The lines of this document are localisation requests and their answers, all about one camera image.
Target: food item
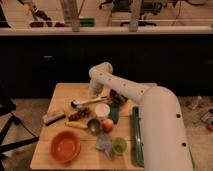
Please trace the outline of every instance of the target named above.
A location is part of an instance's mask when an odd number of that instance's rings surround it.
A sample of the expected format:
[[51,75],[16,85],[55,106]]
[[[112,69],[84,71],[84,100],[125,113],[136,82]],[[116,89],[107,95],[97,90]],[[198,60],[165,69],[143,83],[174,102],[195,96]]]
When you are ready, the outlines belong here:
[[127,143],[126,140],[122,137],[117,137],[112,140],[112,149],[115,154],[122,154],[126,151]]
[[74,128],[83,128],[86,129],[87,124],[84,124],[83,122],[80,121],[69,121],[64,123],[66,126],[74,127]]
[[102,122],[102,130],[104,132],[110,132],[114,126],[114,123],[111,119],[104,119]]
[[69,121],[77,121],[81,118],[88,117],[90,115],[91,111],[88,107],[80,108],[78,111],[72,115],[69,116]]

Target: small container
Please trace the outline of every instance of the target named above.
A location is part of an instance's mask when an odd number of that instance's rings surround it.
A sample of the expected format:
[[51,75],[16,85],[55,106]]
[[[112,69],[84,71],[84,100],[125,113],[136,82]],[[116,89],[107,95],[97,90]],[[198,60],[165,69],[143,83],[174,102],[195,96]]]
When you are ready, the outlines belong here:
[[121,155],[127,149],[126,140],[121,137],[117,137],[112,140],[112,150],[115,154]]
[[110,113],[109,105],[105,103],[100,103],[95,107],[95,114],[99,120],[104,120],[108,117]]
[[97,135],[101,132],[101,123],[98,119],[91,119],[88,123],[87,126],[91,132],[92,135]]

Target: wooden table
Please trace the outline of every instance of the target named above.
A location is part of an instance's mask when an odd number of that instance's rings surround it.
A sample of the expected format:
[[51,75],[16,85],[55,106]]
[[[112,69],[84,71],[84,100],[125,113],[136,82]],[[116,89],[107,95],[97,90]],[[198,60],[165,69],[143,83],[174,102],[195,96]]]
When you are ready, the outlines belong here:
[[[56,85],[48,112],[63,108],[69,116],[75,112],[75,109],[70,107],[70,102],[74,99],[88,99],[89,84],[87,83],[58,83]],[[108,95],[109,88],[105,87],[102,95]],[[91,104],[89,107],[94,109],[96,104]],[[99,170],[99,169],[142,169],[137,166],[134,154],[134,137],[131,123],[131,108],[134,103],[128,100],[127,103],[120,109],[119,121],[109,133],[111,139],[115,137],[123,137],[127,141],[127,150],[123,155],[115,155],[113,160],[109,160],[105,153],[95,149],[97,136],[93,136],[88,130],[66,127],[64,122],[67,118],[59,120],[50,126],[43,126],[39,142],[36,146],[31,169],[61,169],[61,170]],[[82,122],[87,123],[89,118],[82,119]],[[52,159],[49,153],[50,141],[59,132],[63,130],[72,130],[80,137],[81,152],[72,161],[66,164],[59,164]]]

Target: green plastic item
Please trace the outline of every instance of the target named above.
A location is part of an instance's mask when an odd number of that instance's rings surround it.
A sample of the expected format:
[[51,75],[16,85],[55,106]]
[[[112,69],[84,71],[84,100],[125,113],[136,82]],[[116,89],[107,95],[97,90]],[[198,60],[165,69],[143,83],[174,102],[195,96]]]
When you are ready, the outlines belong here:
[[81,27],[94,27],[95,19],[94,18],[80,18]]
[[143,149],[140,131],[140,115],[138,107],[132,108],[132,121],[135,137],[135,157],[139,166],[144,167]]
[[108,115],[108,118],[111,119],[114,124],[118,123],[119,120],[119,106],[118,105],[110,105],[110,113]]

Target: sponge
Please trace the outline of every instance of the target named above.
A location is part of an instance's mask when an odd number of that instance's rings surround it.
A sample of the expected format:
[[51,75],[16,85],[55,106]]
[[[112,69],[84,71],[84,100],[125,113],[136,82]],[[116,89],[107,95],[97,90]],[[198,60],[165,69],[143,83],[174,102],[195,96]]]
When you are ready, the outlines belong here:
[[110,113],[108,115],[108,118],[111,119],[114,124],[118,123],[119,120],[119,105],[110,105]]

